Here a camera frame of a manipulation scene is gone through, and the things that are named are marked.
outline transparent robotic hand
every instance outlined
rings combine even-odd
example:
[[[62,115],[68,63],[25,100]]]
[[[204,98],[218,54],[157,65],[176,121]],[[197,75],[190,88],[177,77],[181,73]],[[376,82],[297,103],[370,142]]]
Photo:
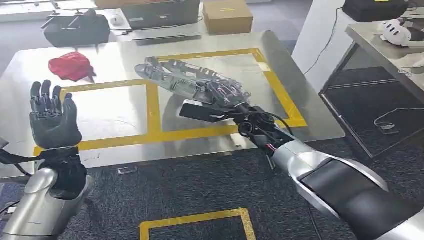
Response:
[[[135,72],[174,94],[216,108],[234,108],[247,103],[251,96],[236,80],[179,60],[159,62],[156,57],[148,57],[144,64],[135,66]]]

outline white wall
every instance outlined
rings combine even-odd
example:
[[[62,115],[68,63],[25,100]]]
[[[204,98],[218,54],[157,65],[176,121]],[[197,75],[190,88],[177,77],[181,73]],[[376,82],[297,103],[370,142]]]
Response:
[[[314,0],[300,33],[292,57],[300,70],[305,73],[317,60],[332,34],[336,20],[336,9],[343,6],[345,0]],[[306,74],[307,81],[318,93],[330,75],[352,47],[354,41],[346,34],[350,24],[357,23],[338,10],[338,19],[333,38],[326,51],[321,54],[316,65]],[[364,68],[376,65],[366,53],[359,52],[352,58],[348,68]]]

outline red object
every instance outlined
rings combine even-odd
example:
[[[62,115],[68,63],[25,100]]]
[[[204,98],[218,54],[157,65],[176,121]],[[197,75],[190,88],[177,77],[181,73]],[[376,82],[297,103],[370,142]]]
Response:
[[[62,80],[77,82],[85,77],[95,76],[90,60],[79,52],[70,52],[48,61],[48,69]]]

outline black cable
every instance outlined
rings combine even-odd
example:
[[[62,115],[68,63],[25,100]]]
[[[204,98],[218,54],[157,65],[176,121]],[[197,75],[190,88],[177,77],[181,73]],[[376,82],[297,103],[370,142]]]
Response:
[[[190,25],[190,24],[197,24],[200,23],[203,20],[202,16],[198,16],[197,17],[200,20],[197,20],[195,23],[186,23],[186,24],[179,24],[179,25],[173,25],[173,26],[159,26],[159,27],[151,27],[151,28],[129,28],[129,29],[119,29],[119,28],[111,28],[110,30],[112,31],[143,31],[143,30],[157,30],[157,29],[172,29],[172,28],[177,28],[177,27],[181,27],[181,26],[185,26],[185,25]]]
[[[12,203],[12,204],[10,204],[9,206],[7,206],[7,207],[5,207],[5,208],[3,208],[2,210],[0,210],[0,214],[2,214],[3,212],[5,212],[6,210],[8,210],[9,208],[11,208],[11,207],[13,207],[13,206],[15,206],[16,204],[18,204],[20,201],[16,201],[16,202],[14,202],[14,203]]]
[[[327,50],[328,46],[330,45],[331,40],[332,40],[332,39],[333,39],[333,37],[334,37],[334,33],[336,32],[337,19],[339,18],[339,10],[340,10],[340,9],[342,9],[342,7],[339,7],[339,8],[337,8],[337,9],[335,10],[335,20],[334,20],[334,25],[332,26],[331,36],[330,36],[330,38],[328,39],[327,44],[326,44],[326,45],[325,45],[325,47],[322,49],[322,51],[319,53],[318,57],[316,58],[316,61],[312,64],[312,66],[310,66],[310,68],[309,68],[309,69],[308,69],[308,70],[307,70],[307,71],[306,71],[303,75],[308,74],[308,73],[309,73],[309,71],[310,71],[311,69],[313,69],[313,68],[315,67],[315,65],[317,65],[318,60],[320,59],[321,55],[323,54],[323,52],[325,52],[325,50]]]
[[[21,165],[19,165],[18,163],[13,164],[18,170],[19,172],[23,173],[24,175],[28,176],[28,177],[32,177],[33,175],[28,173],[27,171],[25,171]]]
[[[323,237],[321,236],[320,231],[318,230],[317,223],[315,222],[314,215],[312,214],[311,205],[309,204],[308,201],[306,201],[306,204],[307,204],[307,212],[309,214],[309,218],[310,218],[310,221],[312,222],[313,228],[315,229],[316,236],[318,237],[319,240],[323,240]]]

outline white cable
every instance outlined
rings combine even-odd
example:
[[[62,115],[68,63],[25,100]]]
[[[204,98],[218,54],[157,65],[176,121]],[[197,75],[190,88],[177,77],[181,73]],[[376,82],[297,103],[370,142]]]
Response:
[[[385,116],[387,116],[387,115],[389,115],[389,114],[392,114],[392,113],[396,112],[397,110],[424,110],[424,108],[420,108],[420,107],[418,107],[418,108],[401,108],[401,107],[398,107],[398,108],[396,108],[395,110],[389,111],[389,112],[387,112],[387,113],[385,113],[385,114],[383,114],[383,115],[381,115],[381,116],[377,117],[377,118],[374,120],[374,125],[375,125],[376,127],[380,127],[380,126],[378,126],[378,125],[377,125],[377,121],[378,121],[378,120],[380,120],[380,119],[382,119],[382,118],[384,118]]]

